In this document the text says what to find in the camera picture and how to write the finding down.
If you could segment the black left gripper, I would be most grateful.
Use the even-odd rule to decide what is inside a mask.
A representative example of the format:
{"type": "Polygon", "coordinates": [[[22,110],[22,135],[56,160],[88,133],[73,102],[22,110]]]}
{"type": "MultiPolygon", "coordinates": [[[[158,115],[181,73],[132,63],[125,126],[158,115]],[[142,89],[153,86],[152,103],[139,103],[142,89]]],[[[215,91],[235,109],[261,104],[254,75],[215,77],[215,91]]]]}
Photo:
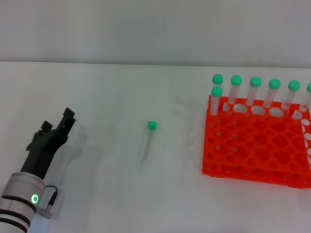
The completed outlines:
{"type": "Polygon", "coordinates": [[[76,119],[75,113],[66,108],[63,117],[55,129],[48,121],[42,123],[41,129],[34,134],[26,151],[29,153],[21,172],[30,173],[44,179],[57,150],[65,144],[68,134],[76,119]]]}

